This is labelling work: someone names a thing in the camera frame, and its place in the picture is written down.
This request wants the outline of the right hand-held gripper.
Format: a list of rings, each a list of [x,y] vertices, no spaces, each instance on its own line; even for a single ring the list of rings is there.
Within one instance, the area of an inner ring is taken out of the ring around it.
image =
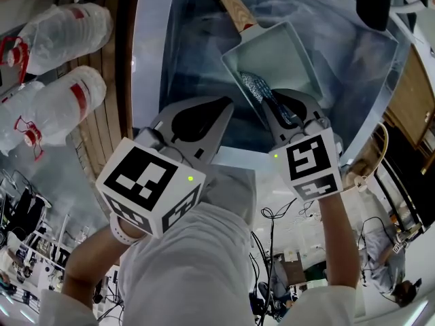
[[[288,114],[270,99],[262,101],[275,144],[282,145],[271,150],[269,156],[283,182],[301,202],[342,192],[338,165],[341,144],[327,120],[321,118],[317,100],[297,90],[277,89],[277,101],[306,124],[302,132],[294,135],[296,124]]]

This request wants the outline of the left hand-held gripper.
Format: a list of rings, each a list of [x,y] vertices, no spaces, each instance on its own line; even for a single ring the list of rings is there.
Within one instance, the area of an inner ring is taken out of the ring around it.
[[[163,236],[198,204],[206,164],[218,152],[233,111],[227,96],[200,96],[159,113],[156,130],[165,141],[196,150],[195,158],[151,128],[122,139],[96,181],[110,210],[146,234]]]

